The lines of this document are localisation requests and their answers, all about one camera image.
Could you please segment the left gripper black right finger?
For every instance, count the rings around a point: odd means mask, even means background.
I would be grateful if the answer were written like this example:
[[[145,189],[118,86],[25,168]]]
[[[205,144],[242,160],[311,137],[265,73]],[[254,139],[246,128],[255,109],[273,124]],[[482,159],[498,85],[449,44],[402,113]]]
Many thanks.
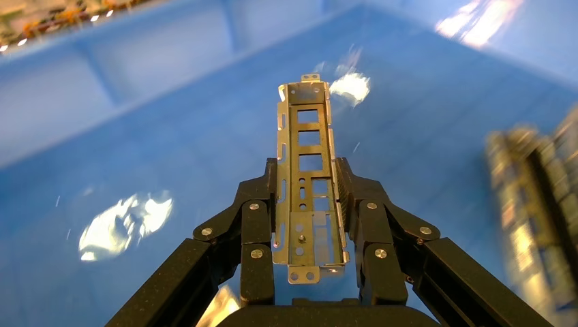
[[[393,204],[383,186],[336,161],[359,299],[402,326],[546,326],[547,320],[439,229]]]

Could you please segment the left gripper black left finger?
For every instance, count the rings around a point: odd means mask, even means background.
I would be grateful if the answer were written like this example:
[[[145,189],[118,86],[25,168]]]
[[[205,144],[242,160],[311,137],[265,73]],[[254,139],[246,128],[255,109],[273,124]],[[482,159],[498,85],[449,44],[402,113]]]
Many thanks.
[[[275,302],[271,234],[277,161],[239,184],[233,203],[200,224],[107,323],[108,326],[195,326],[219,285],[241,268],[246,305]]]

